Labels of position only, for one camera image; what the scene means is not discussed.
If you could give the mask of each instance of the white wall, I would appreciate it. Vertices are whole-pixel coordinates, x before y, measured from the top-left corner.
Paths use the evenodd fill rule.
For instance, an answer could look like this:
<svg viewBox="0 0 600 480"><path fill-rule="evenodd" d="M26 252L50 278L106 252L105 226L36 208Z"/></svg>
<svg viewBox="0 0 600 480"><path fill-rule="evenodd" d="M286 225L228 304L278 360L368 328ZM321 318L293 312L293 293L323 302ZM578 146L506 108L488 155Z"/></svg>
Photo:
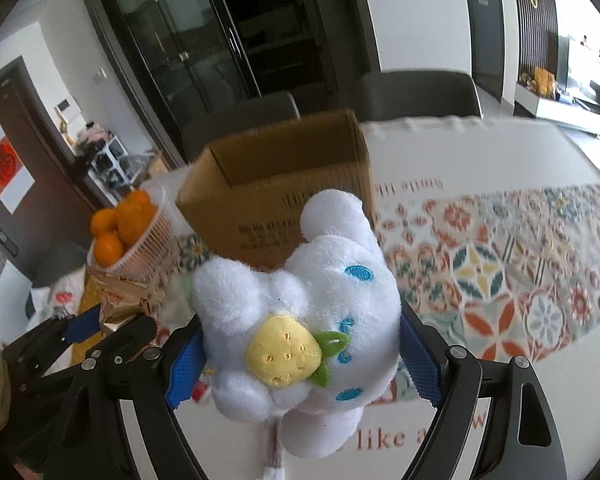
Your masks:
<svg viewBox="0 0 600 480"><path fill-rule="evenodd" d="M59 124L54 107L67 96L67 88L46 47L39 23L27 25L0 42L0 69L20 56L46 111Z"/></svg>
<svg viewBox="0 0 600 480"><path fill-rule="evenodd" d="M368 0L383 71L471 73L467 0Z"/></svg>
<svg viewBox="0 0 600 480"><path fill-rule="evenodd" d="M26 332L25 306L31 282L11 262L0 274L0 343L8 344Z"/></svg>
<svg viewBox="0 0 600 480"><path fill-rule="evenodd" d="M576 41L587 37L594 53L600 49L600 13L591 0L555 0L558 33Z"/></svg>
<svg viewBox="0 0 600 480"><path fill-rule="evenodd" d="M502 100L512 109L516 102L516 84L520 63L520 25L518 24L518 1L502 0L504 17L504 81Z"/></svg>
<svg viewBox="0 0 600 480"><path fill-rule="evenodd" d="M130 153L153 143L98 40L83 0L49 0L39 16L49 52L87 121L112 130ZM95 78L103 68L107 78Z"/></svg>

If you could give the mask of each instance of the floor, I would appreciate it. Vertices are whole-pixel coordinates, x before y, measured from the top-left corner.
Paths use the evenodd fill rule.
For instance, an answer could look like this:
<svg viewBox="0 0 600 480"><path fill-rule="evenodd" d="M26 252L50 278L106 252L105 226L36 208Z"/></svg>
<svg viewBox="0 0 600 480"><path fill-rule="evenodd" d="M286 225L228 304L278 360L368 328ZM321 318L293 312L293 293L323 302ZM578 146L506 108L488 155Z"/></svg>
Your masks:
<svg viewBox="0 0 600 480"><path fill-rule="evenodd" d="M487 118L507 117L510 114L502 108L496 98L485 92L482 88L477 88L478 99L482 107L482 114ZM567 135L578 147L589 157L589 160L600 170L600 140L591 134L572 130L564 126L558 126L558 129Z"/></svg>

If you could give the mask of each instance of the dining chair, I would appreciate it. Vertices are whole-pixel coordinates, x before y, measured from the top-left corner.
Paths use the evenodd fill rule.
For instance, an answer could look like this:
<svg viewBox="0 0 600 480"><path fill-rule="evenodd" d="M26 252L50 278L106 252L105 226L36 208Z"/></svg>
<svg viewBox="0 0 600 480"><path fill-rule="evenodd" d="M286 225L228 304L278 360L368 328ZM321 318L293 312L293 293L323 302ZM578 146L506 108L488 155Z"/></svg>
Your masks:
<svg viewBox="0 0 600 480"><path fill-rule="evenodd" d="M195 161L212 140L299 117L296 101L289 92L275 92L248 99L231 108L198 116L182 130L187 162Z"/></svg>
<svg viewBox="0 0 600 480"><path fill-rule="evenodd" d="M474 80L448 70L370 72L354 85L350 106L363 121L400 117L482 117Z"/></svg>

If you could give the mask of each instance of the blue gripper pad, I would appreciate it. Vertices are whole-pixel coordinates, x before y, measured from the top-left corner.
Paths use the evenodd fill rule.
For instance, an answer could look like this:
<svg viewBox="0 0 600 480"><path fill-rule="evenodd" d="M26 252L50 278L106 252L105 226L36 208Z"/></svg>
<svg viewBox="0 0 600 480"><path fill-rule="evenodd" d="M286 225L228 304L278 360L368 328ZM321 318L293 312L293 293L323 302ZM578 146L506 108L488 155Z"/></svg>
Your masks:
<svg viewBox="0 0 600 480"><path fill-rule="evenodd" d="M81 343L100 330L100 305L96 305L80 316L73 318L62 334L68 343Z"/></svg>
<svg viewBox="0 0 600 480"><path fill-rule="evenodd" d="M400 356L419 396L431 402L437 410L440 409L444 400L440 388L440 368L404 314L400 318Z"/></svg>
<svg viewBox="0 0 600 480"><path fill-rule="evenodd" d="M202 332L197 332L171 365L171 380L164 399L172 410L175 410L183 400L191 398L193 387L205 365Z"/></svg>

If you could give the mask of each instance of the door handle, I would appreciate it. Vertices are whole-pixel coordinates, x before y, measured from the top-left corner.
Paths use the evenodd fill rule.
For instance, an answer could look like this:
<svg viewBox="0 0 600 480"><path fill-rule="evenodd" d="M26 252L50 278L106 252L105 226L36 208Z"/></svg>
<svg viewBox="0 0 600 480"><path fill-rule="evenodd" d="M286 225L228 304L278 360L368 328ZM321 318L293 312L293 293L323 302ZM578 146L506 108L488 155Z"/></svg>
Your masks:
<svg viewBox="0 0 600 480"><path fill-rule="evenodd" d="M14 258L18 256L18 246L11 240L0 227L0 243L9 251L9 254Z"/></svg>
<svg viewBox="0 0 600 480"><path fill-rule="evenodd" d="M234 30L231 27L226 28L227 35L229 38L229 45L231 46L231 50L235 52L235 55L238 58L242 59L242 51L240 50L240 43L237 42L234 35Z"/></svg>

